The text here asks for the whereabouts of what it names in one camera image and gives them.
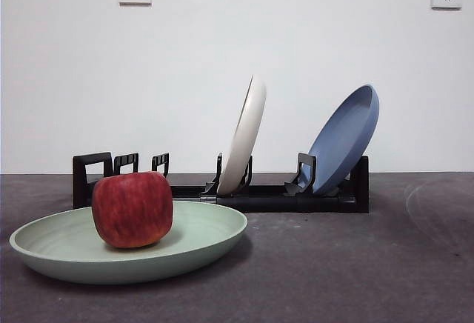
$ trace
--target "green plate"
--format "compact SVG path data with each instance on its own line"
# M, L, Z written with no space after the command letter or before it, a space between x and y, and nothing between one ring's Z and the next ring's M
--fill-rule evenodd
M173 226L158 243L115 249L97 234L90 207L20 227L10 244L23 262L46 276L85 284L129 284L195 270L223 256L241 238L247 218L202 202L173 202Z

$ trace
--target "dish rack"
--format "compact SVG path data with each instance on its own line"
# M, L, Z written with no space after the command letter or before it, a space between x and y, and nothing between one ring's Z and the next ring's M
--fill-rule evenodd
M298 154L298 170L292 181L283 184L252 184L252 156L237 190L230 195L217 194L222 170L222 153L217 156L216 175L211 182L203 185L171 185L173 198L183 201L208 202L231 207L241 212L335 212L369 213L369 158L362 156L350 171L349 178L324 195L313 194L316 180L317 158L305 153ZM86 166L103 163L103 177L120 174L125 165L133 165L138 172L138 153L116 156L112 163L111 153L94 153L73 157L73 208L91 205L93 188L98 179L88 181ZM310 169L310 179L300 186L302 167ZM152 171L163 166L166 177L170 166L170 154L164 153L152 157Z

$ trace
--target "apple skin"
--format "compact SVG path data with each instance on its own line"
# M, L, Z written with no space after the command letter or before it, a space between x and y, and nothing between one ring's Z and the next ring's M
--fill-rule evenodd
M161 239L173 222L173 197L157 171L104 177L94 187L97 233L113 247L142 247Z

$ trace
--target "plate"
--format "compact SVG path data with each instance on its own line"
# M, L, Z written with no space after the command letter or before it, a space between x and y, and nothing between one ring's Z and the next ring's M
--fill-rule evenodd
M195 270L229 251L247 218L237 210L202 202L173 202L173 225L158 243L115 249L97 234L90 207L24 225L10 244L33 270L84 284L130 284Z
M378 120L378 96L366 84L351 93L313 143L309 154L316 157L315 194L324 195L344 180L364 154ZM302 168L300 185L309 181L310 169Z
M217 188L217 194L221 196L231 194L240 185L255 145L266 98L267 89L264 82L257 75L253 75L230 146L229 158Z

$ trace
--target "gray floor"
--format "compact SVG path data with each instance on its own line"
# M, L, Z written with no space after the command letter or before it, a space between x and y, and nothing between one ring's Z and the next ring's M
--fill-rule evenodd
M474 173L371 174L370 203L368 215L248 213L217 262L101 287L41 276L8 244L71 208L71 176L2 176L1 322L474 322Z

